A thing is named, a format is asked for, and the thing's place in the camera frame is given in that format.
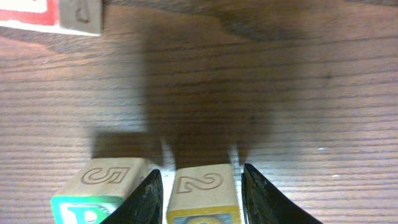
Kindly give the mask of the green R block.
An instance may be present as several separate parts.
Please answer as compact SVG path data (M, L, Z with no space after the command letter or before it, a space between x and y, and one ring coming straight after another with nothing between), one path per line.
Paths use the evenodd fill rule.
M88 161L51 198L55 223L101 223L148 175L147 160L140 157Z

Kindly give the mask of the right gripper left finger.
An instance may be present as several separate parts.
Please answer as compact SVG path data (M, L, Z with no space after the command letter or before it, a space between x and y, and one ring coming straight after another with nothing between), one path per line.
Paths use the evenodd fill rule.
M163 203L162 176L154 169L101 224L162 224Z

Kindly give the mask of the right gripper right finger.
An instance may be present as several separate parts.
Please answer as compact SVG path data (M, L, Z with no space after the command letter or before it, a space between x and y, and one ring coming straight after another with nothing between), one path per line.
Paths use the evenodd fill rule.
M241 174L241 194L246 224L322 224L249 163Z

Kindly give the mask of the yellow O block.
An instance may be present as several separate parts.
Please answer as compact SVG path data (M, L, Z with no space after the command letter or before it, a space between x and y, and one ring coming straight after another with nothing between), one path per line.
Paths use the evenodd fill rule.
M241 224L232 165L177 170L167 207L167 222Z

